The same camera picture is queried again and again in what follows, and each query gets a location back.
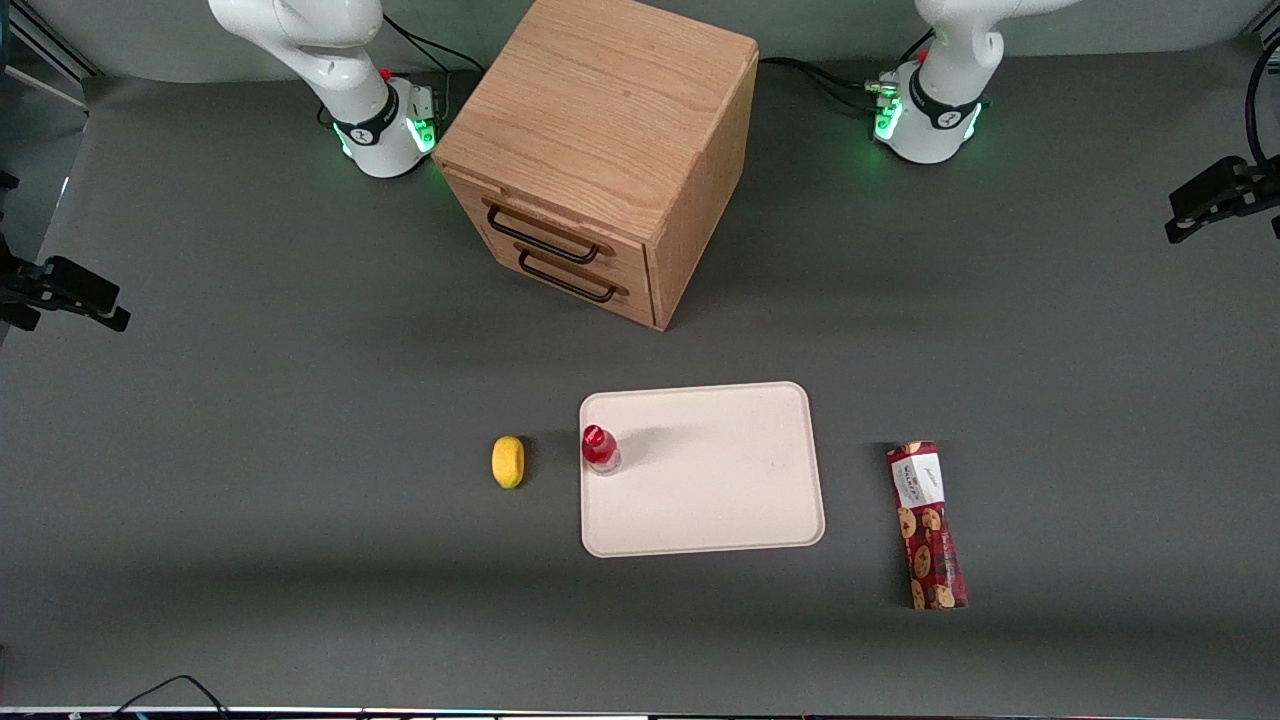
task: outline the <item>white label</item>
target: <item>white label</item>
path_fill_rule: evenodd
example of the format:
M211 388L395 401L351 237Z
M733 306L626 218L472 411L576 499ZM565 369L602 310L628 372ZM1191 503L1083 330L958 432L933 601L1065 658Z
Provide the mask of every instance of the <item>white label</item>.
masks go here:
M893 484L902 507L942 502L942 465L938 454L913 455L893 462Z

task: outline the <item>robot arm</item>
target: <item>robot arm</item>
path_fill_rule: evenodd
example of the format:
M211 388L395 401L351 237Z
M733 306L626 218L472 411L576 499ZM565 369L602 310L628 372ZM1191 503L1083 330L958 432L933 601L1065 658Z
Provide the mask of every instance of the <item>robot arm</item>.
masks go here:
M364 50L381 28L380 0L209 0L209 6L224 28L311 86L365 173L403 174L435 145L430 88L385 79Z
M1050 13L1080 0L915 0L937 36L924 64L909 60L882 81L906 92L879 122L877 140L914 163L950 159L973 133L978 97L1005 56L995 29L1007 18Z

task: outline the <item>plastic tray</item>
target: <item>plastic tray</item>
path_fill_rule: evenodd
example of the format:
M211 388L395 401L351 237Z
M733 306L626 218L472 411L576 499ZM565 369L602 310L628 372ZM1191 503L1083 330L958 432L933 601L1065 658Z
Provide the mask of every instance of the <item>plastic tray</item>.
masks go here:
M582 544L596 557L822 539L809 396L795 383L603 392L579 421L622 452L613 475L581 462Z

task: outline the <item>green led light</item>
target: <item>green led light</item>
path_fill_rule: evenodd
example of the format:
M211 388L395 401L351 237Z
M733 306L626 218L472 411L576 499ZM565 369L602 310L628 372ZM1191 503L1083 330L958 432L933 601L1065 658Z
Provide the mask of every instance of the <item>green led light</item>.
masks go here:
M969 119L969 129L964 131L965 140L973 137L973 131L978 129L978 115L980 114L982 114L982 102L978 102L978 106L973 109L973 118Z
M435 123L431 120L415 120L413 118L404 118L404 127L413 136L413 142L417 143L417 149L422 152L430 152L435 147Z
M347 147L347 138L342 136L342 131L338 129L338 123L333 124L333 132L338 136L338 141L342 142L342 154L351 158L351 147Z
M876 135L881 140L888 140L893 137L893 131L897 129L897 120L902 117L902 101L895 99L887 108L881 110L881 118L876 120Z

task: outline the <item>wood grain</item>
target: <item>wood grain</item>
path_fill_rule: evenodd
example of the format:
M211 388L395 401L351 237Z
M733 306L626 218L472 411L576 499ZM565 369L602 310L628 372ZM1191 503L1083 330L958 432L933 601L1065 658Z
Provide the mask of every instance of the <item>wood grain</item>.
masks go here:
M653 242L755 47L631 0L539 0L435 156Z
M746 135L755 96L756 61L746 65L707 150L685 179L666 218L660 240L650 247L654 325L666 329L685 295L703 251L728 205L746 159Z
M499 263L529 274L494 205L554 247L602 247L585 266L535 251L666 329L741 176L758 60L749 37L632 0L538 0L435 161Z
M458 204L462 205L462 209L467 213L472 224L476 225L476 229L480 232L480 237L484 238L485 246L489 247L489 252L493 254L494 259L499 264L520 273L521 275L529 277L530 279L541 282L543 284L547 284L559 292L577 297L563 288L530 275L526 270L520 268L520 250L522 249L522 245L489 228L489 208L493 199L499 195L495 188L486 187L449 170L444 172L444 179L449 183L449 188L457 197ZM530 234L534 234L540 240L547 240L557 247L562 247L572 252L582 251L582 247L568 246L568 243L563 241L562 236L548 236L548 233L543 232L544 228L524 223L511 217L504 217L503 222L509 222L513 227L530 232ZM649 295L649 274L644 258L644 250L639 246L628 246L625 243L605 246L602 242L600 246L607 250L602 251L595 260L584 266L556 261L554 259L547 258L545 254L536 254L530 260L530 264L539 270L581 287L588 292L603 293L609 287L616 287L617 292L614 293L614 297L608 302L600 304L599 306L640 324L654 327L653 301Z

